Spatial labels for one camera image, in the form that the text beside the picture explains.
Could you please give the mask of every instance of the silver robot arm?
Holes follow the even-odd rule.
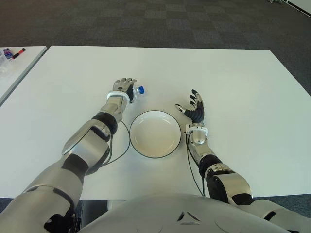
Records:
[[[179,104],[176,108],[192,120],[192,125],[186,126],[189,135],[187,148],[198,165],[201,176],[206,180],[211,198],[233,205],[246,212],[268,220],[275,225],[293,233],[310,233],[311,219],[279,206],[268,200],[253,200],[247,181],[240,174],[215,155],[208,146],[207,133],[204,127],[204,107],[199,93],[192,90],[193,101],[190,104],[194,110],[188,110]]]
[[[61,159],[38,175],[0,214],[0,232],[68,232],[84,176],[95,172],[106,160],[107,142],[133,100],[134,82],[132,79],[115,82],[99,113],[65,144]]]

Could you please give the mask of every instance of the black wire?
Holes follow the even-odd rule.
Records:
[[[193,181],[194,181],[194,183],[195,183],[196,187],[198,188],[198,190],[199,190],[199,192],[201,193],[201,195],[202,195],[203,197],[205,197],[205,191],[204,191],[204,194],[201,192],[201,189],[199,188],[199,186],[198,186],[197,182],[195,181],[195,177],[194,177],[194,174],[193,174],[193,171],[192,171],[191,165],[190,165],[190,160],[189,160],[189,152],[190,152],[190,150],[189,150],[189,147],[188,147],[188,143],[189,143],[190,136],[191,136],[191,134],[190,134],[188,137],[187,137],[187,135],[186,135],[186,144],[187,144],[187,158],[188,158],[188,164],[189,164],[190,171],[191,171],[191,174],[192,174],[192,178],[193,178]]]
[[[127,148],[126,148],[125,152],[124,152],[122,155],[120,155],[118,158],[112,160],[111,162],[107,161],[107,163],[102,164],[101,167],[106,166],[106,165],[108,165],[108,164],[111,164],[111,163],[113,163],[114,161],[120,159],[122,156],[125,155],[125,153],[127,153],[128,149],[130,148],[130,145],[131,145],[130,131],[128,130],[128,127],[126,126],[126,124],[125,124],[123,121],[121,121],[121,122],[122,122],[122,124],[126,127],[126,130],[127,130],[127,133],[128,133],[128,139],[129,139],[129,140],[128,140]],[[110,153],[111,153],[111,155],[112,155],[112,137],[111,137],[111,142],[110,142]]]
[[[202,177],[202,189],[203,189],[203,197],[205,197],[205,184],[204,184],[204,178]]]

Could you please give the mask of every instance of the bowl rim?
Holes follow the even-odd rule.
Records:
[[[161,156],[161,157],[149,157],[149,156],[147,156],[147,155],[145,155],[145,154],[140,153],[140,152],[135,148],[135,146],[134,146],[133,143],[132,143],[132,139],[131,139],[131,129],[132,129],[132,125],[133,125],[134,121],[135,121],[140,115],[143,115],[143,114],[145,114],[145,113],[147,113],[147,112],[162,112],[162,113],[166,113],[167,115],[171,116],[171,117],[176,121],[176,123],[177,123],[177,125],[178,125],[178,127],[179,127],[179,132],[180,132],[180,134],[179,134],[179,142],[177,143],[176,147],[175,147],[170,153],[168,153],[168,154],[166,154],[166,155],[164,155],[164,156]],[[167,112],[164,112],[164,111],[160,111],[160,110],[149,110],[149,111],[146,111],[146,112],[143,112],[143,113],[139,114],[139,115],[138,115],[137,117],[135,117],[135,119],[132,121],[129,131],[130,131],[130,142],[131,142],[132,147],[133,147],[139,154],[141,154],[141,155],[144,156],[144,157],[150,158],[150,159],[161,159],[161,158],[164,158],[164,157],[166,157],[166,156],[172,154],[172,153],[177,149],[177,147],[179,146],[179,144],[180,144],[180,142],[181,142],[181,128],[180,128],[180,125],[179,125],[178,121],[177,121],[171,114],[169,114],[169,113],[167,113]]]

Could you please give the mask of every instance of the red marker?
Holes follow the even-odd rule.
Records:
[[[22,48],[21,51],[19,51],[17,54],[15,54],[13,56],[13,59],[17,58],[20,54],[22,54],[26,49],[25,48]]]

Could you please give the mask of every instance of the gray carpet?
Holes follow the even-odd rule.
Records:
[[[271,50],[311,94],[311,18],[286,4],[266,0],[1,0],[0,22],[0,46],[8,47]],[[269,199],[311,217],[311,195]],[[0,199],[0,212],[9,201]]]

